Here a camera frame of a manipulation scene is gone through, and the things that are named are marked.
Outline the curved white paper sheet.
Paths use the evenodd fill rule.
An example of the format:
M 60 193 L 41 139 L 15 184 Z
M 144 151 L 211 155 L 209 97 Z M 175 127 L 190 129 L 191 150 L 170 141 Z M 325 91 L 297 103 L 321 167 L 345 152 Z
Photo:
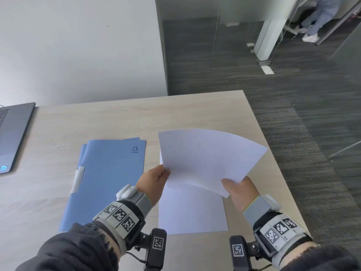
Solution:
M 229 197 L 221 180 L 239 183 L 259 162 L 268 148 L 227 132 L 184 129 L 159 132 L 164 168 L 171 174 L 167 185 L 203 188 Z

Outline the person's left hand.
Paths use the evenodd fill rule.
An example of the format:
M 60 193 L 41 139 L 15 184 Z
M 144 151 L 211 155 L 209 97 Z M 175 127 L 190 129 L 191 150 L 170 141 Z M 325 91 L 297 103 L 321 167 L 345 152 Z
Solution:
M 165 185 L 159 185 L 156 182 L 156 167 L 143 173 L 136 183 L 138 191 L 145 193 L 154 207 L 163 194 Z

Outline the person's right forearm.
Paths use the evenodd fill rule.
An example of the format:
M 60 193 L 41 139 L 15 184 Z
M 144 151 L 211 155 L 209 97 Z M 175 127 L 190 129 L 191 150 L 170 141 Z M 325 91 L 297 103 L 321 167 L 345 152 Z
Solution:
M 288 252 L 279 264 L 279 271 L 361 271 L 361 263 L 339 245 L 306 242 Z

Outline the white square column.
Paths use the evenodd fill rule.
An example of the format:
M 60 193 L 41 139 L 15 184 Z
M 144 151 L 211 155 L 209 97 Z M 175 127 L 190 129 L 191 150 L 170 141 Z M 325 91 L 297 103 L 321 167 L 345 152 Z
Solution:
M 286 24 L 286 19 L 264 21 L 253 52 L 260 62 L 268 61 Z

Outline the blue document folder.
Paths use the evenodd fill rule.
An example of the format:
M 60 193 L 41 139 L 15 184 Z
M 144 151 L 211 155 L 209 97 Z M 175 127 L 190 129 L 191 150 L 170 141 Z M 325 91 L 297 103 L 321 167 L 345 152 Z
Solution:
M 80 151 L 77 169 L 84 166 L 83 179 L 76 193 L 70 194 L 59 232 L 74 223 L 91 220 L 116 200 L 116 193 L 127 184 L 134 186 L 144 169 L 146 140 L 90 140 Z

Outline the person's right hand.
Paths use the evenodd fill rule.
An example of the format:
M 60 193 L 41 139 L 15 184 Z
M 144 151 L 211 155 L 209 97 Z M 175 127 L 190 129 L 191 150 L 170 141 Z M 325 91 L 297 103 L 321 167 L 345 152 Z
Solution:
M 240 194 L 231 196 L 231 199 L 236 208 L 244 212 L 260 196 L 260 193 L 248 176 L 238 184 L 240 185 Z

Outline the grey laptop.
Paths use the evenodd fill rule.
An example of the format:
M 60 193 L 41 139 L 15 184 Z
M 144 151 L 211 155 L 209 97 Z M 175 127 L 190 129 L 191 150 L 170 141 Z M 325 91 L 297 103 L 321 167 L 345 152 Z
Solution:
M 0 107 L 0 174 L 11 171 L 36 103 Z

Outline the grey wrist brace with markers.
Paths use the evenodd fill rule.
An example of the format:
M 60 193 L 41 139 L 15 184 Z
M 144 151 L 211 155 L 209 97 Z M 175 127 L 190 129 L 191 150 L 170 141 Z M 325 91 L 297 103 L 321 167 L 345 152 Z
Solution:
M 125 255 L 135 246 L 152 203 L 146 193 L 130 184 L 122 188 L 116 197 L 117 200 L 99 212 L 93 222 L 115 239 L 121 255 Z
M 258 196 L 243 212 L 253 228 L 262 255 L 274 268 L 291 250 L 312 242 L 310 234 L 294 219 L 280 213 L 280 204 L 269 195 Z

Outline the flat white paper sheet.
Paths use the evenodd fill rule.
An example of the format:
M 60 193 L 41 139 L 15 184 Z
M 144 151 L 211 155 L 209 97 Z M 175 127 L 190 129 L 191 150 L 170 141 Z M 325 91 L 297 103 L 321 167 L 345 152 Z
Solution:
M 228 231 L 223 197 L 192 182 L 171 170 L 159 201 L 159 227 L 169 235 Z

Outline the white folder spine clip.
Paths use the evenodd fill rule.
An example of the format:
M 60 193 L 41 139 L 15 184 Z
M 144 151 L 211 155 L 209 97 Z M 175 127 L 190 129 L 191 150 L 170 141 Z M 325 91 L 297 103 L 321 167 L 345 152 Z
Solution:
M 71 194 L 74 194 L 78 191 L 80 183 L 83 179 L 84 170 L 84 166 L 79 166 L 79 168 L 75 171 L 74 183 L 72 186 Z

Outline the person's left forearm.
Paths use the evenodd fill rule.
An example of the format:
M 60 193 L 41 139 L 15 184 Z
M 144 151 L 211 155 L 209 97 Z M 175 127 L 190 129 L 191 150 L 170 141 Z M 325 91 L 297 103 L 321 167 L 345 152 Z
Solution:
M 68 232 L 47 240 L 36 256 L 15 271 L 118 271 L 126 251 L 124 239 L 104 223 L 74 223 Z

